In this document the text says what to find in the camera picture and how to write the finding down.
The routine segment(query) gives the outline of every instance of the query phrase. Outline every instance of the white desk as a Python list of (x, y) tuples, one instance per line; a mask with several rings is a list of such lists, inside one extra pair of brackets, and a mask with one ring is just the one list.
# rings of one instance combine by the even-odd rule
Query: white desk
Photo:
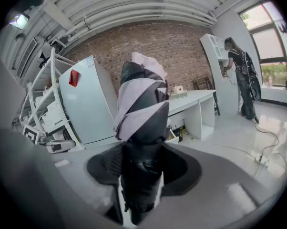
[(169, 100), (169, 119), (184, 119), (186, 129), (193, 136), (204, 139), (214, 132), (215, 90), (189, 91), (187, 97)]

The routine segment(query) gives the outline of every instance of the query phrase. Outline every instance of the tissue box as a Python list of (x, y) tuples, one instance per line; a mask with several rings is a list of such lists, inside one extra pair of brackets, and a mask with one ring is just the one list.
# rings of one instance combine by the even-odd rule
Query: tissue box
[(184, 92), (182, 86), (175, 86), (175, 87), (173, 88), (173, 90), (174, 90), (174, 93), (175, 93), (175, 94), (181, 94), (181, 93)]

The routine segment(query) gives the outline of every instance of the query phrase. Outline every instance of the red brick wall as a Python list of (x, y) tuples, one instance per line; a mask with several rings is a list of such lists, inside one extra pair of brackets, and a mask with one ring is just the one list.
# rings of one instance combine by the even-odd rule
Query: red brick wall
[(211, 30), (179, 21), (141, 21), (114, 27), (77, 45), (65, 57), (77, 61), (93, 55), (111, 76), (116, 93), (124, 62), (131, 53), (154, 57), (168, 73), (169, 91), (182, 85), (193, 90), (192, 80), (204, 82), (211, 70), (200, 38)]

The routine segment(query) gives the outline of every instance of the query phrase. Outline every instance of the white shelving unit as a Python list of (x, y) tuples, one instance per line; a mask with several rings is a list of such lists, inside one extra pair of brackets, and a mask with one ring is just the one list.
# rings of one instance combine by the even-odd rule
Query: white shelving unit
[(224, 39), (205, 34), (200, 40), (211, 66), (221, 114), (234, 115), (239, 107), (236, 68), (233, 66), (226, 75), (223, 74), (223, 66), (228, 65), (228, 53), (225, 50)]
[[(25, 97), (24, 103), (22, 104), (21, 112), (19, 115), (22, 127), (25, 125), (32, 125), (41, 132), (46, 132), (43, 125), (41, 124), (41, 116), (48, 111), (47, 107), (51, 103), (56, 102), (56, 107), (59, 109), (60, 121), (55, 123), (50, 132), (55, 133), (56, 130), (59, 130), (62, 126), (65, 126), (72, 140), (76, 143), (76, 146), (69, 151), (82, 150), (84, 149), (84, 146), (81, 145), (77, 136), (74, 134), (69, 124), (69, 120), (65, 115), (62, 106), (62, 100), (60, 98), (60, 86), (59, 83), (56, 82), (56, 78), (60, 77), (66, 70), (75, 64), (75, 62), (55, 54), (53, 48), (51, 50), (50, 59), (41, 68), (37, 77), (32, 83), (29, 82), (27, 84), (28, 93)], [(47, 90), (46, 94), (43, 95), (44, 86), (48, 79), (51, 79), (52, 86)], [(38, 96), (42, 96), (42, 98), (35, 105), (34, 99)], [(23, 118), (29, 115), (29, 111), (31, 111), (31, 115), (27, 121), (24, 121)]]

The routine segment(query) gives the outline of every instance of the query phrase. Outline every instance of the window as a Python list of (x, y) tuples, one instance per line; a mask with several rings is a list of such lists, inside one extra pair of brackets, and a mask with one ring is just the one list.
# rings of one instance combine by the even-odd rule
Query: window
[(263, 84), (287, 88), (287, 30), (280, 12), (269, 1), (239, 15), (256, 47)]

